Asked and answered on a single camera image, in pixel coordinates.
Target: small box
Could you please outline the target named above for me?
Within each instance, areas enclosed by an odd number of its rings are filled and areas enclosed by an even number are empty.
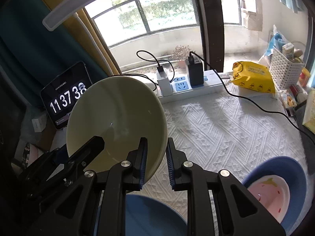
[[[287,43],[282,46],[282,54],[290,61],[293,61],[294,57],[294,45],[292,43]]]
[[[43,112],[39,116],[32,119],[33,127],[35,132],[42,132],[46,127],[47,123],[47,114]]]
[[[194,64],[190,64],[188,59],[185,59],[186,72],[192,87],[204,84],[204,66],[197,57],[194,57],[194,61]]]

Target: black charger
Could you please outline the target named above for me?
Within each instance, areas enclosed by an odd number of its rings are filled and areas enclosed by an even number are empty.
[[[185,64],[190,85],[193,87],[204,84],[204,66],[199,58],[189,54],[188,59],[185,59]]]

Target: metal railing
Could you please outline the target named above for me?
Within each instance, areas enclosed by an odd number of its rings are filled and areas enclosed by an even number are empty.
[[[191,27],[191,26],[199,26],[199,18],[198,18],[198,13],[197,13],[197,6],[196,6],[196,3],[195,3],[195,0],[192,0],[192,5],[193,5],[193,11],[194,11],[194,14],[195,14],[195,18],[196,18],[196,23],[195,24],[189,24],[189,25],[179,25],[179,26],[174,26],[174,27],[169,27],[169,28],[164,28],[164,29],[159,29],[159,30],[155,30],[155,31],[151,31],[150,30],[150,27],[149,27],[149,24],[148,24],[148,20],[146,18],[146,15],[144,13],[144,10],[141,6],[141,3],[140,3],[140,0],[127,0],[127,1],[124,1],[120,4],[117,4],[105,11],[102,11],[101,13],[97,14],[96,16],[92,17],[92,20],[94,21],[95,23],[95,19],[102,16],[103,14],[111,11],[111,10],[114,10],[116,8],[119,8],[120,6],[123,6],[125,4],[128,4],[128,3],[131,3],[131,2],[135,2],[136,3],[136,6],[138,8],[138,11],[139,11],[139,14],[140,14],[140,17],[141,17],[141,20],[144,24],[144,27],[145,27],[145,30],[146,30],[146,33],[144,34],[140,34],[140,35],[137,35],[137,36],[134,36],[132,38],[128,38],[126,40],[123,40],[123,41],[120,41],[120,42],[117,42],[111,46],[109,46],[109,48],[113,47],[113,46],[117,46],[117,45],[120,45],[124,42],[127,42],[127,41],[131,41],[131,40],[134,40],[136,38],[139,38],[139,37],[143,37],[143,36],[147,36],[147,35],[151,35],[151,34],[156,34],[156,33],[159,33],[159,32],[163,32],[165,30],[175,30],[175,29],[179,29],[179,28],[184,28],[184,27]],[[229,25],[242,25],[242,18],[241,18],[241,2],[240,0],[237,0],[237,3],[238,3],[238,15],[239,15],[239,23],[224,23],[224,24],[229,24]]]

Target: white plastic basket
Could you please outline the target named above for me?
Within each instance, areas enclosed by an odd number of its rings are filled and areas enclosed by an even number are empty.
[[[291,62],[275,47],[273,48],[269,71],[279,90],[288,89],[296,84],[303,66],[304,64]]]

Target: white ceramic bowl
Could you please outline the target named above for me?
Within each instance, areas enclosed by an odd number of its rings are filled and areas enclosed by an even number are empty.
[[[290,190],[286,181],[276,175],[263,176],[253,182],[248,190],[281,223],[290,202]]]
[[[104,150],[86,169],[101,172],[127,158],[148,139],[145,181],[159,167],[165,153],[167,124],[156,95],[142,82],[126,77],[109,77],[89,87],[75,104],[67,127],[69,156],[94,135],[103,137]]]

